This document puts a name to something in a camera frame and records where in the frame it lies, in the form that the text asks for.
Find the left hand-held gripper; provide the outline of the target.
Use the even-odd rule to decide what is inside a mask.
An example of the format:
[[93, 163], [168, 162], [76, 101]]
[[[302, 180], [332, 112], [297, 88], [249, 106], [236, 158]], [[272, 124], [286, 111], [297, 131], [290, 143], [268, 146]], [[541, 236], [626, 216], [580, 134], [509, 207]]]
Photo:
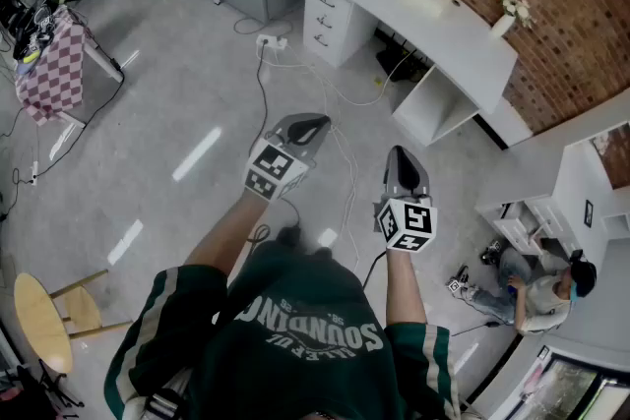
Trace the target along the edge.
[[314, 166], [329, 129], [325, 114], [287, 115], [255, 144], [245, 167], [244, 187], [267, 202], [297, 188]]

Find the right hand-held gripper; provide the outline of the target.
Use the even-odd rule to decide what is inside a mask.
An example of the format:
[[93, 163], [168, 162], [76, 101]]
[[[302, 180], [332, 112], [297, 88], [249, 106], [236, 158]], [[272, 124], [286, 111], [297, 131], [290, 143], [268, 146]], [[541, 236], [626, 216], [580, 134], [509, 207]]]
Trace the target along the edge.
[[384, 184], [374, 207], [374, 231], [388, 250], [419, 253], [437, 233], [437, 208], [426, 170], [409, 150], [396, 145], [387, 157]]

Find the person's right forearm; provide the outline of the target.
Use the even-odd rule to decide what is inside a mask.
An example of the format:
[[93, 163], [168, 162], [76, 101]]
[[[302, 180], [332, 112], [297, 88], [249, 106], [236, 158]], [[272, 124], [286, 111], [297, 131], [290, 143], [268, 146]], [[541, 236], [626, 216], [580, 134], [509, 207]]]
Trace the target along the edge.
[[426, 324], [426, 313], [410, 254], [388, 249], [386, 258], [388, 276], [387, 325]]

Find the person's left forearm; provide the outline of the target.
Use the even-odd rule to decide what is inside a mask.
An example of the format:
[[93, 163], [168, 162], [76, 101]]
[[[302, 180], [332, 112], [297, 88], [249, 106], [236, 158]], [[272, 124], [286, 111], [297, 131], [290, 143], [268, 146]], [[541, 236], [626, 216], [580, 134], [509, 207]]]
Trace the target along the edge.
[[186, 259], [185, 266], [207, 266], [229, 276], [257, 221], [269, 203], [249, 190], [213, 226]]

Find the black gear under desk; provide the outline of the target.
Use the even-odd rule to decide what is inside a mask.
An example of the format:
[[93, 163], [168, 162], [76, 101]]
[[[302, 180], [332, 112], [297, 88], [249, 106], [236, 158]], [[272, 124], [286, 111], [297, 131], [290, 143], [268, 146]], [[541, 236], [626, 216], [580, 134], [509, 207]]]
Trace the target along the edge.
[[376, 53], [376, 60], [390, 82], [419, 82], [429, 71], [428, 58], [409, 45], [406, 39], [398, 40], [394, 31], [386, 34], [383, 29], [376, 29], [374, 34], [385, 43], [385, 47]]

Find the white cabinet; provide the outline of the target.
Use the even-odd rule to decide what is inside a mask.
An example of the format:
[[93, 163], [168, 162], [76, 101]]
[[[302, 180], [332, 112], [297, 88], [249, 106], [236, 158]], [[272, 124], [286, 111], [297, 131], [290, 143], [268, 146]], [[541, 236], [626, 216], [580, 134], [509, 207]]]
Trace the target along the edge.
[[613, 189], [593, 141], [622, 126], [630, 126], [630, 89], [502, 151], [476, 210], [524, 254], [540, 253], [535, 238], [544, 234], [601, 265], [609, 242], [630, 239], [630, 187]]

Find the white vase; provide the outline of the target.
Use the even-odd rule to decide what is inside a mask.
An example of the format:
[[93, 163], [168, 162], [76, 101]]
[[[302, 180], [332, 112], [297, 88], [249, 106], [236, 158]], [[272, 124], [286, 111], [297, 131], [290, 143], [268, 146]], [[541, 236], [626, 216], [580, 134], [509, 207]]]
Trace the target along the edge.
[[515, 15], [505, 13], [501, 18], [492, 26], [490, 30], [490, 36], [493, 38], [501, 38], [506, 32], [515, 24], [517, 18]]

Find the person's dark green shirt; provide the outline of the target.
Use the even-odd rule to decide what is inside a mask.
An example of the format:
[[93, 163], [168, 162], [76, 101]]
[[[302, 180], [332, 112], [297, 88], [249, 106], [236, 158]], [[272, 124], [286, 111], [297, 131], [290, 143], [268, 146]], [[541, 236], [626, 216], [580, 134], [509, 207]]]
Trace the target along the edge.
[[382, 327], [337, 262], [268, 241], [234, 281], [161, 271], [104, 381], [119, 419], [189, 376], [185, 420], [459, 420], [448, 330]]

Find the white flower bouquet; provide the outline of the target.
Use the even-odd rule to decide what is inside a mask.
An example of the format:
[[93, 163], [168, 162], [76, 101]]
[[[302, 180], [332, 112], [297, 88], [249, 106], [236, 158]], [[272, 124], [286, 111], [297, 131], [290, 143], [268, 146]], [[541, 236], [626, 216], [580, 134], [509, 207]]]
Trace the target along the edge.
[[532, 8], [527, 0], [500, 0], [505, 14], [516, 18], [523, 27], [530, 29], [535, 23]]

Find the pink checkered tablecloth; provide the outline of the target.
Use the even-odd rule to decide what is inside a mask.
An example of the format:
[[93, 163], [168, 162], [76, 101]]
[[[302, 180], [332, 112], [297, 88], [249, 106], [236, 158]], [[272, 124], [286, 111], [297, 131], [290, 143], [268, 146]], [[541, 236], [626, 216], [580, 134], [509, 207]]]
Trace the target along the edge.
[[37, 126], [83, 102], [85, 27], [67, 11], [55, 17], [52, 42], [16, 79], [16, 95]]

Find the black equipment clutter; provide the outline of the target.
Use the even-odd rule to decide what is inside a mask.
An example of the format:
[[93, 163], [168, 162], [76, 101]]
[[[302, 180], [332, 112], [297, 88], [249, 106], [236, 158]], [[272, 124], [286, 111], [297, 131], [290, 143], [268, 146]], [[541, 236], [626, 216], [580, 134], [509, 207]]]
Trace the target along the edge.
[[14, 4], [17, 12], [11, 24], [13, 59], [19, 61], [50, 43], [60, 0], [36, 0], [30, 7], [21, 0], [14, 0]]

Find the round wooden stool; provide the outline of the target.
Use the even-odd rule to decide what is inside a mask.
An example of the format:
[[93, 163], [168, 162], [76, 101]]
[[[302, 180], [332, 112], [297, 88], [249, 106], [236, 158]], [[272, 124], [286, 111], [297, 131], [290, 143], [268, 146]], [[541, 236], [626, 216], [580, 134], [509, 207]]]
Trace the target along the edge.
[[130, 322], [105, 326], [86, 285], [104, 275], [97, 271], [54, 292], [33, 275], [21, 272], [14, 283], [14, 303], [21, 329], [37, 357], [58, 374], [74, 366], [71, 342], [129, 327]]

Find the white table frame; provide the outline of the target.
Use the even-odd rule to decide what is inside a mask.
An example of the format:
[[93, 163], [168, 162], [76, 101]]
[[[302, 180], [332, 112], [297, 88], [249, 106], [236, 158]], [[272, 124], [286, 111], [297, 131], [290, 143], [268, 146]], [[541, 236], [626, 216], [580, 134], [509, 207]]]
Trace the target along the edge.
[[63, 120], [84, 129], [86, 124], [71, 116], [68, 110], [79, 106], [83, 98], [83, 60], [90, 57], [117, 83], [124, 81], [120, 65], [110, 58], [95, 38], [82, 32], [77, 26], [64, 30], [55, 37], [53, 44], [47, 49], [45, 57], [50, 79], [59, 80], [51, 84], [51, 112], [49, 118]]

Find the window with dark frame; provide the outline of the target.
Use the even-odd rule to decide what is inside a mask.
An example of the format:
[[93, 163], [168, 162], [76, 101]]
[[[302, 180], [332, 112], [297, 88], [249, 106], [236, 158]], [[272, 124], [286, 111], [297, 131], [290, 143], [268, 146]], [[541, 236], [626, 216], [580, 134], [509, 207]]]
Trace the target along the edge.
[[531, 420], [583, 420], [605, 386], [630, 389], [630, 372], [554, 354], [539, 384]]

